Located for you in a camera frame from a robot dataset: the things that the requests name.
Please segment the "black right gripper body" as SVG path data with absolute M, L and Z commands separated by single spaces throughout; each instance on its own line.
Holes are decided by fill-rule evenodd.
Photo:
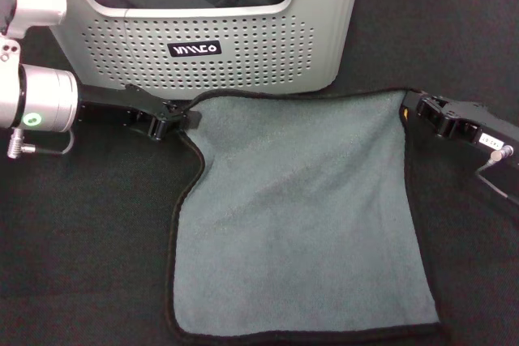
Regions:
M 504 162 L 518 168 L 518 126 L 499 119 L 479 103 L 440 98 L 437 100 L 440 104 L 438 135 L 468 143 L 488 155 L 510 146 L 513 153 Z

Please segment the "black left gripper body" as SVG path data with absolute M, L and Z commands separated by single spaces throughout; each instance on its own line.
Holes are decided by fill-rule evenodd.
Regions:
M 163 100 L 127 84 L 124 89 L 81 86 L 76 123 L 125 126 L 139 130 L 148 125 L 147 136 L 163 135 Z

